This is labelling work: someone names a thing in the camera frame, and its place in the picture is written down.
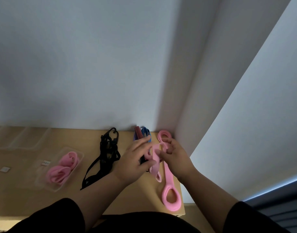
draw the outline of black shirt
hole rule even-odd
[[[71,199],[61,199],[41,209],[12,227],[13,232],[85,232],[85,221],[77,204]],[[168,233],[198,232],[184,221],[162,212],[132,212],[113,215],[89,230],[89,233],[137,232]],[[289,232],[267,216],[257,212],[244,202],[236,203],[229,211],[223,233],[228,232]]]

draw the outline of black strap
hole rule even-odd
[[[110,132],[117,133],[117,137],[112,140],[110,137]],[[118,142],[118,131],[116,128],[111,128],[104,135],[101,136],[100,142],[100,156],[96,158],[95,161],[89,166],[86,175],[82,182],[82,189],[90,186],[92,183],[100,180],[104,176],[110,173],[113,167],[113,163],[120,159],[120,154],[118,152],[117,142]],[[100,171],[96,175],[89,176],[86,178],[89,170],[100,160]]]

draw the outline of wooden table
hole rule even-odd
[[[87,168],[100,154],[100,137],[105,132],[104,130],[52,129],[43,149],[38,152],[0,151],[0,169],[3,166],[11,167],[7,173],[0,172],[0,220],[24,219],[35,211],[79,191]],[[133,136],[134,132],[119,132],[118,151],[121,155],[132,142]],[[152,143],[158,143],[157,133],[152,133]],[[36,175],[35,166],[39,165],[41,160],[50,160],[65,146],[82,151],[85,155],[84,159],[58,192],[37,190],[33,185]],[[100,164],[97,163],[89,175],[96,174],[99,169]],[[162,190],[165,186],[163,163],[160,164],[160,173],[161,183],[157,182],[150,173],[144,173],[139,180],[120,193],[104,214],[159,211],[177,216],[184,215],[183,204],[176,212],[170,212],[163,205],[161,200]],[[174,184],[182,198],[180,183],[175,177]],[[170,202],[174,201],[174,193],[169,192],[168,198]]]

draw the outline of person's left hand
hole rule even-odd
[[[150,138],[151,136],[147,136],[133,141],[114,166],[113,173],[119,180],[123,181],[124,184],[130,185],[135,182],[156,163],[155,160],[148,160],[141,165],[139,163],[141,156],[147,153],[152,147],[152,144],[148,143]]]

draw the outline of sticker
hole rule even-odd
[[[47,161],[47,160],[44,160],[43,162],[42,162],[42,165],[44,165],[44,166],[48,166],[50,164],[50,161]]]
[[[2,167],[2,168],[0,169],[1,172],[8,172],[9,170],[10,170],[9,167]]]

